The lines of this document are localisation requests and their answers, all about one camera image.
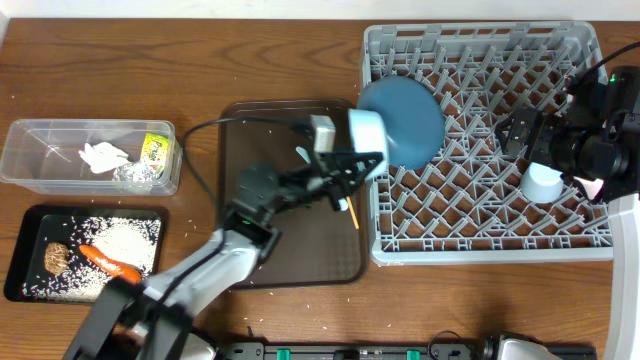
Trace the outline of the light blue plastic cup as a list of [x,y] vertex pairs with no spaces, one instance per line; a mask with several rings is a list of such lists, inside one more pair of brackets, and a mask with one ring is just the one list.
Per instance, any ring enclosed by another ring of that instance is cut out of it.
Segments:
[[521,177],[522,194],[534,203],[550,203],[558,199],[563,191],[562,173],[550,167],[531,163]]

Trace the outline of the brown food scrap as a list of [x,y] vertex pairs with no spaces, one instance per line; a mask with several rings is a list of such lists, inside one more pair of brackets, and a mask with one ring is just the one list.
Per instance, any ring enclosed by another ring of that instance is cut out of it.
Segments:
[[58,242],[50,243],[45,250],[44,268],[53,275],[62,274],[69,266],[69,249]]

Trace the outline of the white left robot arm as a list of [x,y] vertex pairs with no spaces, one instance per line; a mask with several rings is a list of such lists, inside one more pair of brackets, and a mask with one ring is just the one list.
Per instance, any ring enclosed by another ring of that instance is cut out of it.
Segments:
[[323,198],[338,210],[340,200],[355,193],[383,161],[381,152],[329,152],[284,173],[265,164],[243,170],[209,241],[138,284],[121,277],[108,282],[65,358],[180,358],[194,318],[270,256],[281,236],[272,224],[276,214]]

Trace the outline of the wooden chopstick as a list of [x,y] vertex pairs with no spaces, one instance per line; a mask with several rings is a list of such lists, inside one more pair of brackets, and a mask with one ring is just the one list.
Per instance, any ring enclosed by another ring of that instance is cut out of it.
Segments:
[[349,212],[350,212],[354,227],[355,227],[356,230],[359,230],[360,229],[359,220],[358,220],[357,214],[355,212],[355,208],[354,208],[353,202],[351,200],[351,197],[350,196],[346,196],[345,199],[346,199],[346,202],[347,202],[347,205],[348,205],[348,209],[349,209]]

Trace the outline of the light blue rice bowl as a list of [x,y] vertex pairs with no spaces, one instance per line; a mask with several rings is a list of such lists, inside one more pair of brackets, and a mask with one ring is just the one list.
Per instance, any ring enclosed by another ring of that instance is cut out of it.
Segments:
[[389,149],[383,119],[377,112],[349,109],[348,122],[352,145],[357,153],[381,152],[383,155],[381,163],[366,177],[367,181],[373,180],[388,168]]

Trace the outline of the orange carrot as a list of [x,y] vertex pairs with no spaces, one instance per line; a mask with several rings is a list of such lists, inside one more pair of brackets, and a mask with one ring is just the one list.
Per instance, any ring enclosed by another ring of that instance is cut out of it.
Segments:
[[80,245],[79,250],[89,261],[112,277],[121,278],[132,284],[142,281],[142,275],[136,268],[107,257],[94,246]]

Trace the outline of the pink plastic cup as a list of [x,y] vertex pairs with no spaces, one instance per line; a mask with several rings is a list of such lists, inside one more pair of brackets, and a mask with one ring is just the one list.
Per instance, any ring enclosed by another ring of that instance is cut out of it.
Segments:
[[598,194],[604,185],[601,179],[587,180],[580,177],[575,177],[574,183],[584,198],[595,202],[597,202]]

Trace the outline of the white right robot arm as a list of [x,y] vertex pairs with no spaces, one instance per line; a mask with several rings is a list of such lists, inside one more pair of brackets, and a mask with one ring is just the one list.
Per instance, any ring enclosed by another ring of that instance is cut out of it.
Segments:
[[571,81],[562,115],[519,108],[495,129],[503,153],[522,154],[579,185],[599,180],[613,240],[611,315],[604,356],[639,356],[639,69],[592,70]]

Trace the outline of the dark blue plate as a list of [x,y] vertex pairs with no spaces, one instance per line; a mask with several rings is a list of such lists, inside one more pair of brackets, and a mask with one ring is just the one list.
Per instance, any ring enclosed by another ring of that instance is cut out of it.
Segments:
[[389,76],[370,83],[361,91],[357,109],[381,116],[391,166],[419,170],[444,144],[443,111],[435,97],[413,79]]

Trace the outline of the white tissue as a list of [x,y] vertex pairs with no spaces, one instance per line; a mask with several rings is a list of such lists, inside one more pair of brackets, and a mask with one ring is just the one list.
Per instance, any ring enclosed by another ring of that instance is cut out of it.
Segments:
[[78,151],[80,158],[89,165],[94,174],[102,174],[130,163],[128,154],[108,142],[96,145],[86,143],[83,150]]

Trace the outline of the light blue plastic knife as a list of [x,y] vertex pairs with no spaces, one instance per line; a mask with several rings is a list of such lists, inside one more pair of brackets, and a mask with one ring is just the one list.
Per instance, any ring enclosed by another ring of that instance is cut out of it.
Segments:
[[[308,152],[303,147],[297,146],[295,150],[307,164],[311,163],[311,158]],[[348,201],[345,198],[341,198],[339,200],[339,206],[341,211],[346,211],[349,209]]]

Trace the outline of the yellow green wrapper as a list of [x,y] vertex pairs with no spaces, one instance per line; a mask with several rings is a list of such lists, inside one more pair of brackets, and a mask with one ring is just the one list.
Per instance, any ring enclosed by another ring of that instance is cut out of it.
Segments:
[[140,154],[140,162],[150,167],[157,175],[164,171],[171,142],[162,135],[147,133]]

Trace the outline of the aluminium foil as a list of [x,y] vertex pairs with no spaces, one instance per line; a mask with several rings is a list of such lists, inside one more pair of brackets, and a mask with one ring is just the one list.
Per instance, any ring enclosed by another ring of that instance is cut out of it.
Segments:
[[133,162],[117,167],[113,172],[113,181],[151,182],[158,178],[157,170],[144,162]]

